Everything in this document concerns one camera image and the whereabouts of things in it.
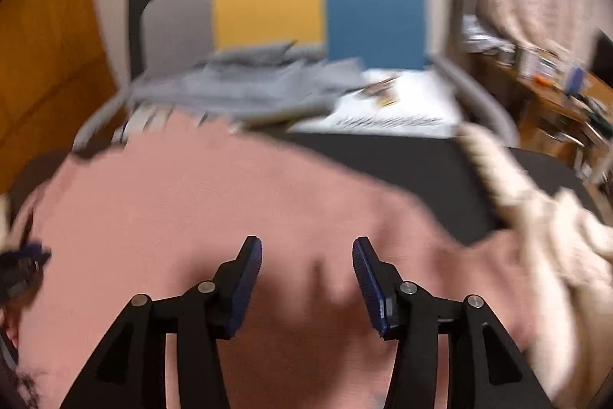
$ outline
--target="wooden desk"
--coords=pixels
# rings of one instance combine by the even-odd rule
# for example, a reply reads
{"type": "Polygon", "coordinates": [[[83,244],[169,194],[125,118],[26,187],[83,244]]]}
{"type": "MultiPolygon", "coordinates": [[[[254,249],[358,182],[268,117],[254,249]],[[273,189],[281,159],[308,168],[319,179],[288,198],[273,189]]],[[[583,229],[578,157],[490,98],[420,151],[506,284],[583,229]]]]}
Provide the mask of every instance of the wooden desk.
{"type": "MultiPolygon", "coordinates": [[[[500,65],[492,56],[474,55],[472,75],[511,113],[519,129],[522,148],[527,147],[541,118],[548,113],[569,119],[576,128],[588,121],[574,100],[557,89],[519,77],[515,68],[500,65]]],[[[583,94],[602,102],[609,110],[606,118],[613,118],[613,89],[587,73],[583,94]]]]}

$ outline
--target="chair backrest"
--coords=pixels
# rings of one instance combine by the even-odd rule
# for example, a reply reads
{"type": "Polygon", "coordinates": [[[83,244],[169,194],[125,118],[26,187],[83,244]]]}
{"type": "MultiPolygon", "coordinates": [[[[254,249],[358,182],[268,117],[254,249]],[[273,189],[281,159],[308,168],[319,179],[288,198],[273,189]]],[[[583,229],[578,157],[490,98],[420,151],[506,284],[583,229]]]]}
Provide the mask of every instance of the chair backrest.
{"type": "Polygon", "coordinates": [[[151,76],[187,70],[216,49],[296,40],[330,60],[421,70],[425,0],[152,0],[141,20],[151,76]]]}

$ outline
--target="blue panel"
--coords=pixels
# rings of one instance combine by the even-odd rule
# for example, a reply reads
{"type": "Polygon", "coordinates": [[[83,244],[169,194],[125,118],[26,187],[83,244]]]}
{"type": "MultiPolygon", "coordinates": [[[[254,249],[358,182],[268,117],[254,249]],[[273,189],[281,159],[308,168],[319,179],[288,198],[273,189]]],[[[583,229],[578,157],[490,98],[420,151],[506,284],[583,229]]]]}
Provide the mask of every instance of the blue panel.
{"type": "Polygon", "coordinates": [[[423,70],[425,0],[326,0],[330,60],[423,70]]]}

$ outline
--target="pink fabric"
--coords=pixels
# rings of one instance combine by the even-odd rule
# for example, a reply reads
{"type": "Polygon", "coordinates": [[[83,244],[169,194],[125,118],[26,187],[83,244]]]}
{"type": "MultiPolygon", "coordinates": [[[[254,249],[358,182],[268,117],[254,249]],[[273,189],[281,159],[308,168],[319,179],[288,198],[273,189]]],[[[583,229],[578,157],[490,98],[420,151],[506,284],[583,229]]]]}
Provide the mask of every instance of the pink fabric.
{"type": "MultiPolygon", "coordinates": [[[[526,346],[529,293],[514,233],[462,248],[409,194],[226,130],[174,114],[165,131],[131,137],[124,150],[68,158],[47,186],[33,232],[53,259],[20,332],[21,369],[34,375],[42,408],[59,407],[134,294],[185,292],[247,235],[263,242],[261,274],[243,328],[220,342],[234,409],[382,407],[395,345],[371,328],[356,283],[351,245],[361,235],[434,295],[482,295],[526,346]]],[[[439,373],[442,408],[446,368],[439,373]]]]}

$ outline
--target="gray armrest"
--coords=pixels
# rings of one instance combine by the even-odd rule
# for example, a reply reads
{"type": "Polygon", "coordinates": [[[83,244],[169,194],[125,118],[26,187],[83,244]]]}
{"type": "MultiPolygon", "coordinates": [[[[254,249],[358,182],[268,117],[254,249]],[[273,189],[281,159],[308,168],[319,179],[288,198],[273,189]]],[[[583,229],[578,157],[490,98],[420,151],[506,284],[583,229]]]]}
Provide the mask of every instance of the gray armrest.
{"type": "Polygon", "coordinates": [[[519,144],[517,127],[507,111],[462,68],[442,56],[430,56],[438,73],[451,80],[465,102],[487,128],[499,136],[503,143],[516,148],[519,144]]]}

